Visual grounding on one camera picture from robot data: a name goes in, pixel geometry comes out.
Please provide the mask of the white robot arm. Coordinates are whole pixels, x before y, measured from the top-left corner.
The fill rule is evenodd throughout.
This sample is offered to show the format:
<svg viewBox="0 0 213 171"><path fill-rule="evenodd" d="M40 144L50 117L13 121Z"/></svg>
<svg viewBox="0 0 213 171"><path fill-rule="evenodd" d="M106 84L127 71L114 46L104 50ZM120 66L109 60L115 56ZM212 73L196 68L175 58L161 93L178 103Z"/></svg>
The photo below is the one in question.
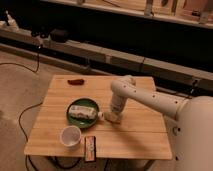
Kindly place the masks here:
<svg viewBox="0 0 213 171"><path fill-rule="evenodd" d="M128 99L177 121L175 171L213 170L213 97L191 99L137 88L130 75L115 79L110 88L110 111L115 122Z"/></svg>

